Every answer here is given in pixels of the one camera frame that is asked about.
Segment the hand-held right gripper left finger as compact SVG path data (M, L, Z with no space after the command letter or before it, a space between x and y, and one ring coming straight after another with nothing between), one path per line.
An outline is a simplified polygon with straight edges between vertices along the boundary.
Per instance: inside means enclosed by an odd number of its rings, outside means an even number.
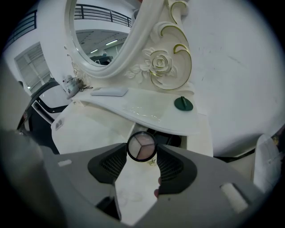
M126 225L99 208L106 197L116 199L115 178L97 181L88 170L89 161L124 150L124 143L117 143L89 151L54 155L43 149L45 170L63 210L68 228L125 228Z

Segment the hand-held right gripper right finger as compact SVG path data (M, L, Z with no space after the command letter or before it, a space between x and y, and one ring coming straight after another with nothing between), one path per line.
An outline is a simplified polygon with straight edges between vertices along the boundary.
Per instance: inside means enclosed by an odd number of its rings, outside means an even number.
M227 163L178 147L158 145L161 185L140 228L239 228L264 194Z

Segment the person's right hand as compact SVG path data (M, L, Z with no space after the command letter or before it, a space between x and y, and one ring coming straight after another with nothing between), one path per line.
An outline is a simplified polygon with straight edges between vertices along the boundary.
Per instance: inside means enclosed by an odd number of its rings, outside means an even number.
M156 198L159 197L159 188L161 186L161 178L160 177L158 178L158 183L159 183L158 188L154 190L154 195L155 195Z

